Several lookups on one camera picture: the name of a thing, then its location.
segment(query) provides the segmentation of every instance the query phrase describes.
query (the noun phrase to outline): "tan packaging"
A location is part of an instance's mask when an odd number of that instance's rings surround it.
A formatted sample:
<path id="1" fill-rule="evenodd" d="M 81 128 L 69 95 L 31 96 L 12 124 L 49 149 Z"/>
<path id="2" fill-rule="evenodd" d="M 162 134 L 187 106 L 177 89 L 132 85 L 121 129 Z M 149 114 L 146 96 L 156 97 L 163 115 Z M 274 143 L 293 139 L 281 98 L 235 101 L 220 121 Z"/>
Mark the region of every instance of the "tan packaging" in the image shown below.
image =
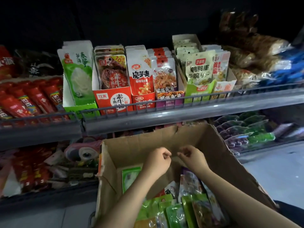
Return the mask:
<path id="1" fill-rule="evenodd" d="M 150 133 L 105 139 L 102 144 L 102 176 L 99 177 L 96 215 L 105 215 L 122 195 L 122 170 L 141 166 L 148 153 L 158 147 L 164 146 L 172 152 L 172 162 L 166 174 L 151 187 L 146 196 L 147 200 L 152 199 L 173 180 L 178 182 L 180 168 L 184 163 L 176 157 L 176 153 L 186 144 L 204 152 L 213 172 L 266 206 L 276 208 L 255 178 L 230 152 L 215 128 L 209 124 L 202 124 L 180 128 L 170 126 Z"/>

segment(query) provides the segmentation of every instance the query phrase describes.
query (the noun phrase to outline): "black wall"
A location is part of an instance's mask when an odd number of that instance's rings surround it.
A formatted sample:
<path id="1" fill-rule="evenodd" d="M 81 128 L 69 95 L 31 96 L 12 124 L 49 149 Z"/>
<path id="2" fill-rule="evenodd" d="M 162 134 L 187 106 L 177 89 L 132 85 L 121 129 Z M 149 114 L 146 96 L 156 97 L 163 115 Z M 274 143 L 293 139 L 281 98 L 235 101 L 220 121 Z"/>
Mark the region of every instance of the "black wall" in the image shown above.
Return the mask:
<path id="1" fill-rule="evenodd" d="M 151 48 L 171 45 L 171 36 L 182 33 L 208 43 L 220 11 L 233 8 L 259 14 L 259 33 L 289 41 L 304 24 L 292 0 L 2 0 L 0 44 L 53 53 L 63 41 L 80 39 Z"/>

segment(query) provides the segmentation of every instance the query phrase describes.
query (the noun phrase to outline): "grey shelf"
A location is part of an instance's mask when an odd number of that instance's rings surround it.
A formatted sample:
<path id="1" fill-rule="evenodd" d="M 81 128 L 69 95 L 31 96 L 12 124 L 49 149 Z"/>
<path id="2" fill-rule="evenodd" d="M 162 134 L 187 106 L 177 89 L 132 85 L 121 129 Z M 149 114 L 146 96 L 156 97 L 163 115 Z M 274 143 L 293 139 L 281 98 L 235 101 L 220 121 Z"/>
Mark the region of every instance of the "grey shelf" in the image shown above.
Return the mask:
<path id="1" fill-rule="evenodd" d="M 229 97 L 199 102 L 193 102 L 192 97 L 183 97 L 192 98 L 192 103 L 171 107 L 128 111 L 124 113 L 116 112 L 114 114 L 95 116 L 93 118 L 86 118 L 85 114 L 83 114 L 84 127 L 88 135 L 112 133 L 167 123 L 304 103 L 304 87 L 302 84 L 287 84 L 244 91 L 223 92 L 221 94 L 229 94 Z M 202 99 L 205 96 L 208 95 L 196 95 L 195 97 L 200 97 Z M 83 113 L 107 109 L 115 108 L 106 107 L 95 110 L 85 110 Z"/>
<path id="2" fill-rule="evenodd" d="M 58 116 L 73 115 L 75 113 L 55 114 Z M 12 119 L 5 122 L 14 124 L 18 121 L 39 120 L 45 116 L 36 116 L 24 119 Z M 64 120 L 62 122 L 36 123 L 23 127 L 0 128 L 0 151 L 23 146 L 31 146 L 43 143 L 78 139 L 82 137 L 82 124 L 77 119 Z"/>

